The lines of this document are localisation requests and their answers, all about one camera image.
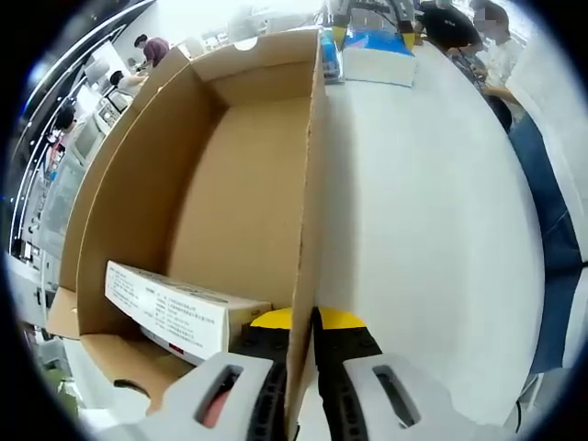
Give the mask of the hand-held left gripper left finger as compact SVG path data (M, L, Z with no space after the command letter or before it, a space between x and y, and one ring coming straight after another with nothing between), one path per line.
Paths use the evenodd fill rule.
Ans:
M100 440L286 440L287 352L292 309L254 319L231 352L219 352L171 385L161 408Z

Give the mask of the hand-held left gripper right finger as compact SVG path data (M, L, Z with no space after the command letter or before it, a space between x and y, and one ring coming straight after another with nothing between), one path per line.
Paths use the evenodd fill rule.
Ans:
M333 440L503 440L497 425L458 412L443 384L402 356L383 352L346 311L311 316L318 391Z

